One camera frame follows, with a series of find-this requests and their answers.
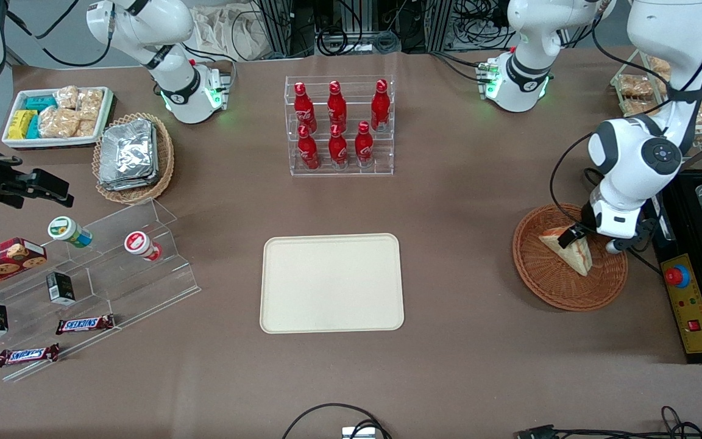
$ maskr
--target teal package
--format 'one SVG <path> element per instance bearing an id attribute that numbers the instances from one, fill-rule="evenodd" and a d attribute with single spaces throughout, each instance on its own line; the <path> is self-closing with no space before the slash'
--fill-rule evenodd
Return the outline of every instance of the teal package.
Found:
<path id="1" fill-rule="evenodd" d="M 26 98 L 23 109 L 42 111 L 51 105 L 56 106 L 56 100 L 53 96 L 32 96 L 31 98 Z"/>
<path id="2" fill-rule="evenodd" d="M 26 132 L 27 139 L 39 139 L 40 138 L 40 115 L 36 115 L 31 118 L 29 122 L 29 130 Z"/>

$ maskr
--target sandwich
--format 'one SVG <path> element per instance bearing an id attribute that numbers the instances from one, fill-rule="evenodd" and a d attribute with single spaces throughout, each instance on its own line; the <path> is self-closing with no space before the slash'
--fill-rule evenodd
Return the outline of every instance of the sandwich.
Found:
<path id="1" fill-rule="evenodd" d="M 562 248 L 559 245 L 558 239 L 568 227 L 555 227 L 544 231 L 538 239 L 543 242 L 546 247 L 549 247 L 552 252 L 557 253 L 557 256 L 565 261 L 572 269 L 576 270 L 580 275 L 586 276 L 592 268 L 592 255 L 590 246 L 587 244 L 587 237 L 577 239 L 568 247 Z"/>

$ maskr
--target clear acrylic rack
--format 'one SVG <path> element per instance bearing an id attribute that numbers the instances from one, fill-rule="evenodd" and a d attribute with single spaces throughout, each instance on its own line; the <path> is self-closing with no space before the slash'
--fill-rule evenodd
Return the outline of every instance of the clear acrylic rack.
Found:
<path id="1" fill-rule="evenodd" d="M 7 307 L 9 330 L 0 336 L 3 349 L 45 348 L 59 343 L 59 360 L 199 292 L 191 266 L 178 253 L 168 224 L 176 217 L 153 199 L 131 205 L 85 226 L 94 234 L 86 248 L 64 241 L 45 244 L 48 261 L 2 282 L 0 304 Z M 126 252 L 123 240 L 144 231 L 161 245 L 161 257 L 145 261 Z M 69 306 L 49 300 L 45 280 L 53 271 L 72 278 L 76 302 Z M 60 319 L 115 315 L 115 327 L 56 335 Z M 2 368 L 4 381 L 17 381 L 53 364 L 29 362 Z"/>
<path id="2" fill-rule="evenodd" d="M 354 138 L 356 137 L 359 122 L 370 121 L 371 102 L 375 95 L 375 84 L 380 79 L 388 82 L 389 99 L 392 105 L 389 109 L 389 127 L 385 132 L 371 132 L 373 134 L 373 165 L 360 168 L 356 164 L 354 152 Z M 348 109 L 347 130 L 343 137 L 348 142 L 349 165 L 344 170 L 332 168 L 329 156 L 329 113 L 327 99 L 329 99 L 329 83 L 340 83 L 341 92 L 346 99 Z M 313 139 L 318 147 L 321 158 L 321 167 L 309 170 L 300 158 L 300 149 L 297 147 L 299 139 L 297 127 L 299 122 L 294 111 L 295 83 L 304 83 L 307 95 L 313 101 L 316 112 L 318 129 L 313 134 Z M 363 176 L 363 175 L 392 175 L 395 170 L 395 78 L 393 75 L 356 75 L 356 76 L 327 76 L 327 77 L 286 77 L 284 89 L 286 141 L 289 144 L 289 170 L 293 176 L 299 177 L 337 177 L 337 176 Z"/>

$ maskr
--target red bottle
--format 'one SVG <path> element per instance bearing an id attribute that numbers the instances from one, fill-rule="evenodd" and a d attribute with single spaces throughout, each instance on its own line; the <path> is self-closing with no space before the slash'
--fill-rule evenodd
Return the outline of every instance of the red bottle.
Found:
<path id="1" fill-rule="evenodd" d="M 310 101 L 310 97 L 305 92 L 305 84 L 301 82 L 294 84 L 294 92 L 296 93 L 294 112 L 297 114 L 297 120 L 300 121 L 300 125 L 308 127 L 310 133 L 313 134 L 318 128 L 318 123 L 316 122 L 313 102 Z"/>
<path id="2" fill-rule="evenodd" d="M 346 154 L 346 139 L 343 139 L 343 132 L 340 131 L 340 126 L 332 125 L 329 127 L 329 156 L 332 158 L 332 167 L 336 170 L 344 170 L 348 167 L 349 161 Z"/>
<path id="3" fill-rule="evenodd" d="M 297 133 L 300 134 L 300 141 L 297 142 L 297 147 L 300 148 L 300 157 L 308 170 L 317 170 L 321 166 L 321 159 L 318 156 L 316 141 L 310 136 L 308 128 L 300 125 L 297 128 Z"/>
<path id="4" fill-rule="evenodd" d="M 370 125 L 373 131 L 378 133 L 389 129 L 389 108 L 392 101 L 387 93 L 388 84 L 386 80 L 379 79 L 375 84 L 375 96 L 373 96 L 372 110 L 373 114 L 370 118 Z"/>
<path id="5" fill-rule="evenodd" d="M 370 134 L 370 124 L 359 122 L 359 133 L 354 139 L 356 148 L 356 163 L 360 168 L 368 168 L 373 164 L 373 136 Z"/>
<path id="6" fill-rule="evenodd" d="M 340 94 L 340 83 L 336 80 L 329 83 L 329 123 L 340 127 L 340 133 L 346 132 L 346 100 Z"/>

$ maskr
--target round wicker basket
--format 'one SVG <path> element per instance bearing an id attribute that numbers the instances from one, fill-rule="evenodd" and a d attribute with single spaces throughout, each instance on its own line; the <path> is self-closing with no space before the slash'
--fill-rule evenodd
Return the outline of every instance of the round wicker basket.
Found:
<path id="1" fill-rule="evenodd" d="M 574 217 L 581 216 L 577 205 L 562 204 L 562 208 Z M 568 311 L 594 311 L 622 291 L 627 281 L 627 256 L 606 252 L 609 239 L 588 234 L 592 269 L 583 277 L 538 239 L 545 230 L 571 224 L 554 205 L 533 210 L 513 234 L 513 260 L 524 284 L 544 302 Z"/>
<path id="2" fill-rule="evenodd" d="M 167 133 L 167 128 L 164 123 L 161 122 L 156 116 L 151 114 L 134 113 L 127 114 L 124 117 L 114 120 L 110 125 L 121 125 L 123 123 L 129 123 L 134 119 L 143 118 L 150 120 L 156 125 L 156 148 L 158 148 L 158 169 L 161 173 L 159 181 L 153 186 L 145 187 L 135 187 L 134 189 L 126 189 L 125 191 L 108 191 L 102 186 L 97 184 L 97 191 L 102 194 L 103 197 L 107 198 L 112 202 L 119 202 L 123 204 L 136 204 L 146 198 L 156 198 L 167 189 L 169 181 L 172 180 L 172 172 L 175 170 L 175 150 L 172 147 L 172 139 L 170 139 L 169 133 Z M 94 161 L 91 164 L 91 171 L 94 173 L 94 177 L 99 180 L 99 155 L 101 150 L 102 139 L 99 137 L 97 139 L 97 144 L 94 147 Z"/>

